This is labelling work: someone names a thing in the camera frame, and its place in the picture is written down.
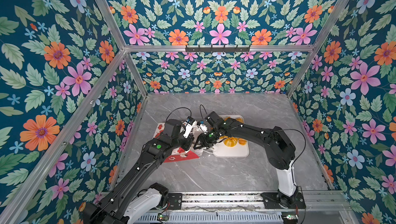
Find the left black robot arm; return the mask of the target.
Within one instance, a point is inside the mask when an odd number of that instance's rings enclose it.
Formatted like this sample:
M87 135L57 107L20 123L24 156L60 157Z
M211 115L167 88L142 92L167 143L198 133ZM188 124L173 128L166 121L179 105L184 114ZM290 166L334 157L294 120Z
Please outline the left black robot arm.
M169 191L161 184L150 186L142 196L138 195L139 190L173 150L189 150L194 140L191 131L196 124L190 116L184 122L167 120L162 133L144 145L137 162L118 185L99 203L86 205L82 212L83 223L133 224L149 210L165 207Z

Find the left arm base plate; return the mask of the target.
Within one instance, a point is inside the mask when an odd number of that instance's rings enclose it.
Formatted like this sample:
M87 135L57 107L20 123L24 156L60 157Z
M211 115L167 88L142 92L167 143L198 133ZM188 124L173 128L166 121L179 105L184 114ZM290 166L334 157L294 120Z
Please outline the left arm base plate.
M181 210L183 203L182 193L169 193L167 196L162 196L158 205L149 209L150 211L165 211L165 210Z

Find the round bundt fake bread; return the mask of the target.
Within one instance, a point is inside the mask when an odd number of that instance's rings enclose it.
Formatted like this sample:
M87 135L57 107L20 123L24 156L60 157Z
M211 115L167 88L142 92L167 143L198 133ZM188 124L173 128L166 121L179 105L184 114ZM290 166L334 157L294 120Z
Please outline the round bundt fake bread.
M235 147L235 146L238 144L238 139L235 138L235 137L228 137L228 136L225 136L225 137L222 139L222 142L223 142L223 144L224 144L226 147Z

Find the long fake bread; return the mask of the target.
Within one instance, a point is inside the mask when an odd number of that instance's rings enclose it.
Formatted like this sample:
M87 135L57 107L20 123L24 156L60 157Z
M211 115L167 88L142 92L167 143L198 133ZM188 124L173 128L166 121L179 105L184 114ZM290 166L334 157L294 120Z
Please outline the long fake bread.
M237 118L236 120L241 122L242 124L244 123L242 118ZM247 141L245 139L243 139L243 138L238 138L238 143L241 146L245 146L247 144Z

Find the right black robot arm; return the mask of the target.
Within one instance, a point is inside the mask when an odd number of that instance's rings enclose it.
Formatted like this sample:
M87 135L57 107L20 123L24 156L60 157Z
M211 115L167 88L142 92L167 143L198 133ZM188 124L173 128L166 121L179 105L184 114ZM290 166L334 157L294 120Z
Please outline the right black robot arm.
M243 139L263 147L269 163L276 168L277 202L286 206L295 201L298 194L293 172L296 147L282 128L255 127L231 117L223 119L214 111L204 121L209 130L198 136L194 149L211 148L227 138Z

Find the red white paper bag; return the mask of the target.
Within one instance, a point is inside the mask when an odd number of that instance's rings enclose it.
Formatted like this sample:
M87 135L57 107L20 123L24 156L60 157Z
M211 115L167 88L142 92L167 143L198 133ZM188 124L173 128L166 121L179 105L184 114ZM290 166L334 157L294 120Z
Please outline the red white paper bag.
M194 141L190 146L190 149L188 151L185 151L181 147L174 149L171 155L165 159L164 163L173 163L173 162L182 162L182 161L200 159L203 156L204 149L194 149L193 146L195 145L198 136L201 133L203 133L201 128L199 128L198 126L194 126L191 132L191 134L194 137Z

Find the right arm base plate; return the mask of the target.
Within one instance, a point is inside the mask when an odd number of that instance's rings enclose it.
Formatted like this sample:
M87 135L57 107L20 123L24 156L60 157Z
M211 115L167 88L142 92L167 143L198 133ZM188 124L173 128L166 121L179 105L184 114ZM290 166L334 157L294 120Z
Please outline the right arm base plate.
M306 209L303 194L298 190L292 196L287 196L280 191L261 193L266 209Z

